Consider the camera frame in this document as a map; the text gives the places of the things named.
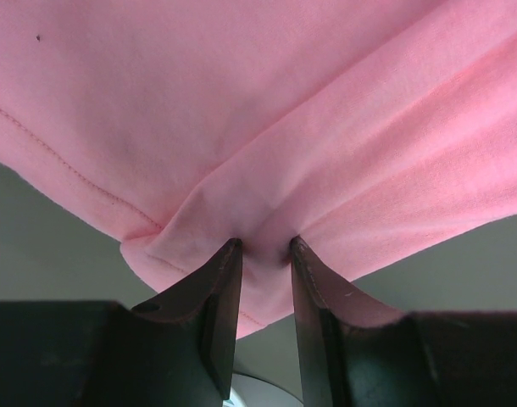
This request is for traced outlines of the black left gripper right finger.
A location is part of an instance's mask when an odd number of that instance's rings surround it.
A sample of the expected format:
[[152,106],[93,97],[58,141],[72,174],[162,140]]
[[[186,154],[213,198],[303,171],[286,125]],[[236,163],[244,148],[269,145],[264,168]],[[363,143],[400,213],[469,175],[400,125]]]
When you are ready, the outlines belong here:
[[306,406],[409,406],[411,320],[358,289],[301,238],[290,242]]

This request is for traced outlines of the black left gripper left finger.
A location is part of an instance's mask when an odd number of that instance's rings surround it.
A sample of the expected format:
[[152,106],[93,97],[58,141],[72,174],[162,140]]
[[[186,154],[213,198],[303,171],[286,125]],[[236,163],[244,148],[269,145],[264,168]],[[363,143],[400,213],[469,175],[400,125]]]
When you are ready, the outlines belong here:
[[231,394],[242,290],[242,241],[229,239],[206,263],[132,312],[160,332],[141,378],[158,406],[221,406]]

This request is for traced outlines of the pink t shirt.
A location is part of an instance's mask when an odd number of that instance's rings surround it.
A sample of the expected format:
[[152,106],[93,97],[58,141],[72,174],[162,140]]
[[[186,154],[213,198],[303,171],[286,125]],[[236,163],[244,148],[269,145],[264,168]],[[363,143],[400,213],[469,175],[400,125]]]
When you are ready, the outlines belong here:
[[161,292],[295,236],[348,280],[517,214],[517,1],[0,1],[0,163]]

